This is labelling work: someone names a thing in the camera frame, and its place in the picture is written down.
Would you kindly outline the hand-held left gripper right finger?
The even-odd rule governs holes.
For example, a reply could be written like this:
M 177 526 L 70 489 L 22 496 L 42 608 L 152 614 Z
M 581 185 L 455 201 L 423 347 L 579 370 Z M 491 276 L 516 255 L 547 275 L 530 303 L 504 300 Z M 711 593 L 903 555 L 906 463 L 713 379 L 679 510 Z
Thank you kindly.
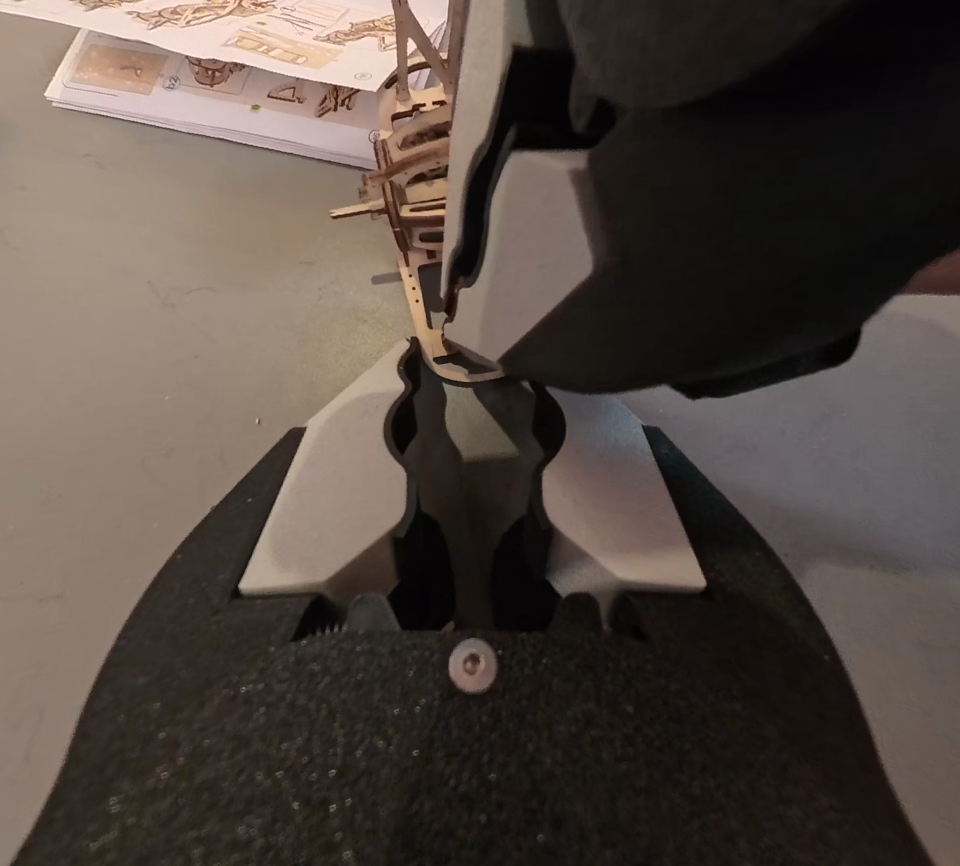
M 534 576 L 558 595 L 703 591 L 642 421 L 614 396 L 531 389 L 543 450 L 525 547 Z

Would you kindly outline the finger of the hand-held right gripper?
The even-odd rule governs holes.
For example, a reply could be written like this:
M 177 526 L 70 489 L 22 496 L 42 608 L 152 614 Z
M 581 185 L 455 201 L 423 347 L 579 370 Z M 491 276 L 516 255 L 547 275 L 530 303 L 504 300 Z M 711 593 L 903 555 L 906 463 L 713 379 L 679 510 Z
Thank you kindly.
M 479 277 L 490 206 L 513 130 L 500 117 L 523 0 L 468 0 L 455 93 L 446 202 L 446 308 Z
M 517 149 L 509 134 L 479 201 L 479 250 L 449 269 L 448 343 L 483 367 L 591 276 L 590 149 Z

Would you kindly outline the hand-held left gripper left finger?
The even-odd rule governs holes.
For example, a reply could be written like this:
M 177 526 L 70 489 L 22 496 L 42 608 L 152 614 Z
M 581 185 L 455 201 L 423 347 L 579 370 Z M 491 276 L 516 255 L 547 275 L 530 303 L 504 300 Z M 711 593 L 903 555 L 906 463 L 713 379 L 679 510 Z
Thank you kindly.
M 419 358 L 398 341 L 306 423 L 248 565 L 244 597 L 352 600 L 400 582 L 394 539 L 413 508 L 389 422 L 411 397 L 403 369 Z

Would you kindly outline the wooden model plane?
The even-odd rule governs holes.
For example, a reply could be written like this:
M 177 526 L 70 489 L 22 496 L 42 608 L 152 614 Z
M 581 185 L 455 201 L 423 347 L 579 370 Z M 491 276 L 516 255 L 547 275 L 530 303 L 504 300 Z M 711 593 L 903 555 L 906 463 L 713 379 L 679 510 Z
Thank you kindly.
M 424 278 L 445 262 L 450 142 L 455 74 L 431 42 L 408 0 L 391 0 L 397 39 L 396 68 L 378 93 L 379 138 L 375 169 L 366 174 L 359 202 L 333 208 L 330 218 L 384 219 L 417 338 L 428 368 L 460 387 L 504 376 L 488 360 L 474 359 L 444 332 L 450 307 L 433 308 Z

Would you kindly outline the grey desk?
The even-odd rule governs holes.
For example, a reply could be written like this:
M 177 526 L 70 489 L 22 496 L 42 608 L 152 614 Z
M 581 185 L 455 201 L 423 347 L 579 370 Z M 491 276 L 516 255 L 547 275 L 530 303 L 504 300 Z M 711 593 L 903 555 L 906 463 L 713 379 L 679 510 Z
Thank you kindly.
M 2 864 L 174 549 L 409 329 L 386 239 L 327 218 L 353 170 L 60 110 L 74 35 L 2 14 Z M 958 300 L 895 300 L 798 383 L 625 403 L 798 578 L 958 864 Z

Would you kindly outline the assembly instruction booklet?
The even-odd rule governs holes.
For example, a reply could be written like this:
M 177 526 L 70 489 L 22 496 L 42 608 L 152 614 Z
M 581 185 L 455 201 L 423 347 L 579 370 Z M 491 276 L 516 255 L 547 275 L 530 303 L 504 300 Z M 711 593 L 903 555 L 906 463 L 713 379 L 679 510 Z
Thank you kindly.
M 434 41 L 450 0 L 408 0 Z M 57 104 L 369 170 L 397 67 L 391 0 L 2 0 L 80 31 Z

